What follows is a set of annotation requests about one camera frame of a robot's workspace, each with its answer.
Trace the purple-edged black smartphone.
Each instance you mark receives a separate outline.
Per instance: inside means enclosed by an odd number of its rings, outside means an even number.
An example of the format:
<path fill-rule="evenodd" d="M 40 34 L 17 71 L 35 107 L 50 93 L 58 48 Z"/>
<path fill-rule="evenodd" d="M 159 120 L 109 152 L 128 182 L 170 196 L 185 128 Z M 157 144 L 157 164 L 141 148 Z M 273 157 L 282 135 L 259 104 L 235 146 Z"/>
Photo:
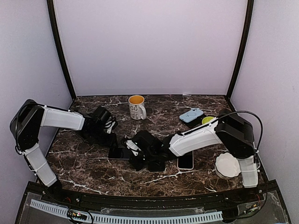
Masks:
<path fill-rule="evenodd" d="M 129 160 L 132 152 L 124 147 L 111 148 L 108 158 L 113 160 Z"/>

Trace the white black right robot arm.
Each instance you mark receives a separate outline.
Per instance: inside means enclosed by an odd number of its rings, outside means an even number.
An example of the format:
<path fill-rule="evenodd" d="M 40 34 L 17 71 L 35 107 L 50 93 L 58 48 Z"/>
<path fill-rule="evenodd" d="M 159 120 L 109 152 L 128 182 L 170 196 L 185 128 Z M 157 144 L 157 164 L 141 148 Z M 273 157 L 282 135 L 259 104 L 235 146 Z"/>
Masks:
<path fill-rule="evenodd" d="M 223 110 L 210 122 L 186 132 L 177 132 L 163 141 L 146 130 L 139 131 L 124 141 L 125 147 L 131 151 L 129 162 L 137 171 L 145 165 L 152 172 L 164 171 L 166 161 L 207 146 L 223 144 L 239 163 L 244 188 L 239 191 L 238 198 L 247 203 L 256 196 L 259 144 L 255 143 L 252 124 L 242 118 L 241 113 Z"/>

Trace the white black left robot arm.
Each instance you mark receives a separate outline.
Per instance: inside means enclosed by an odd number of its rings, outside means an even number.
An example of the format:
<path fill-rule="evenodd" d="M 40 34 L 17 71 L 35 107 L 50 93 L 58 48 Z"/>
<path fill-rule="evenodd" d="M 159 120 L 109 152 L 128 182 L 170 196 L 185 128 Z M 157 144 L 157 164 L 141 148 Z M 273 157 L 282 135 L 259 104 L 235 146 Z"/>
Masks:
<path fill-rule="evenodd" d="M 82 114 L 27 99 L 10 122 L 10 131 L 15 140 L 15 150 L 25 161 L 39 181 L 48 189 L 47 195 L 55 203 L 63 203 L 66 193 L 58 186 L 60 181 L 51 169 L 45 152 L 40 146 L 40 137 L 45 129 L 76 131 L 89 144 L 103 147 L 117 146 L 113 130 L 118 121 L 105 107 L 99 106 L 92 113 Z"/>

